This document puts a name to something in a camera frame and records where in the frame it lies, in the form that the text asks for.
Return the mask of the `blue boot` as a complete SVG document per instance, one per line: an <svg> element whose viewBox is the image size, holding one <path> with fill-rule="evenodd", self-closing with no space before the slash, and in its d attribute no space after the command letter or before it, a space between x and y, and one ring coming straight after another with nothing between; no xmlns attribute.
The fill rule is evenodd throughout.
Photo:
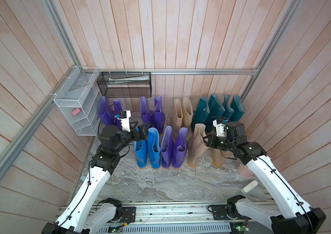
<svg viewBox="0 0 331 234"><path fill-rule="evenodd" d="M148 160L148 142L146 139L134 142L134 151L139 168L144 169Z"/></svg>

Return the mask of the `beige boot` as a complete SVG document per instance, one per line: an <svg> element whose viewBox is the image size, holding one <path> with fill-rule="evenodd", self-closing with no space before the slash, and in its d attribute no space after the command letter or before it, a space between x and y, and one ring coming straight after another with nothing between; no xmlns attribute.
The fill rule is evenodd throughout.
<svg viewBox="0 0 331 234"><path fill-rule="evenodd" d="M182 99L183 122L182 127L189 128L193 119L193 107L189 98Z"/></svg>
<svg viewBox="0 0 331 234"><path fill-rule="evenodd" d="M219 149L209 148L212 155L212 160L215 166L221 167L226 159L231 158L233 153L231 151L221 151Z"/></svg>
<svg viewBox="0 0 331 234"><path fill-rule="evenodd" d="M199 158L208 149L203 140L203 137L206 137L204 131L205 125L203 123L195 124L193 136L188 141L188 165L190 167L196 167Z"/></svg>
<svg viewBox="0 0 331 234"><path fill-rule="evenodd" d="M167 116L167 125L172 127L172 137L176 139L183 123L182 104L179 99L173 102L173 111Z"/></svg>

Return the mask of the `blue boot underneath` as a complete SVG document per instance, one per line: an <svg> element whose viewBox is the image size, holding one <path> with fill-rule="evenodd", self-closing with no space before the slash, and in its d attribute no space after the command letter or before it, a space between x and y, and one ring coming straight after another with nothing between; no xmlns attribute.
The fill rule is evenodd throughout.
<svg viewBox="0 0 331 234"><path fill-rule="evenodd" d="M158 130L154 127L148 130L148 153L152 168L159 169L161 166L160 136Z"/></svg>

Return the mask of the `large teal boot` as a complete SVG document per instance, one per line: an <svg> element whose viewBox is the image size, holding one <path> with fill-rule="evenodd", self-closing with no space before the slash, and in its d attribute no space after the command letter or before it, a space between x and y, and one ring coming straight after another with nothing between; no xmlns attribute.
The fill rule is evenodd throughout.
<svg viewBox="0 0 331 234"><path fill-rule="evenodd" d="M196 124L199 123L204 124L209 114L210 114L210 109L208 106L207 98L201 97L197 109L193 114L191 129L194 131L194 127Z"/></svg>

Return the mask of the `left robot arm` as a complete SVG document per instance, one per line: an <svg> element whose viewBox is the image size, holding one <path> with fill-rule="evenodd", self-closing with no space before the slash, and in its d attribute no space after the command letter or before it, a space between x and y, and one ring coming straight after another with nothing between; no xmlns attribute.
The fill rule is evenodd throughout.
<svg viewBox="0 0 331 234"><path fill-rule="evenodd" d="M98 194L117 167L122 155L120 152L132 141L146 139L149 123L130 126L119 130L116 125L102 129L101 144L89 164L89 172L67 209L54 223L47 223L44 234L95 234L109 221L122 219L122 203L107 199L103 207L89 214Z"/></svg>

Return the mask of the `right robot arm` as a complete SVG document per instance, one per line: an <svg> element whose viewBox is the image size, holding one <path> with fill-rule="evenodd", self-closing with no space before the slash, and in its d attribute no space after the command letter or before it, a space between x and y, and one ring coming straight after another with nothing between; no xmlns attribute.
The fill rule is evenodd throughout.
<svg viewBox="0 0 331 234"><path fill-rule="evenodd" d="M260 180L277 206L270 209L236 195L227 200L226 216L231 220L251 218L275 234L317 233L326 220L326 214L321 208L313 208L296 193L260 144L247 140L244 125L221 117L213 121L213 126L216 132L205 136L204 144L220 151L231 151Z"/></svg>

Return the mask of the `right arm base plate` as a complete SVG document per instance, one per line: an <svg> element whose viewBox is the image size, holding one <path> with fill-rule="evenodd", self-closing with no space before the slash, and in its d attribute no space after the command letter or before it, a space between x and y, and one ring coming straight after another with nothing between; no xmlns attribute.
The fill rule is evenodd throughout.
<svg viewBox="0 0 331 234"><path fill-rule="evenodd" d="M233 204L209 205L207 210L212 213L214 220L251 220L251 218L241 215L234 208Z"/></svg>

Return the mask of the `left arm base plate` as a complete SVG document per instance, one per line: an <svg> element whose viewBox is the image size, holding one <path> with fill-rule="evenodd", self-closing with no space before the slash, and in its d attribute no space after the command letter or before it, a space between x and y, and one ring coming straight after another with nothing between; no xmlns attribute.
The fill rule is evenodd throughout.
<svg viewBox="0 0 331 234"><path fill-rule="evenodd" d="M116 224L116 223L133 223L135 222L136 218L136 207L130 206L130 207L122 207L119 209L119 212L113 220L107 221L108 224Z"/></svg>

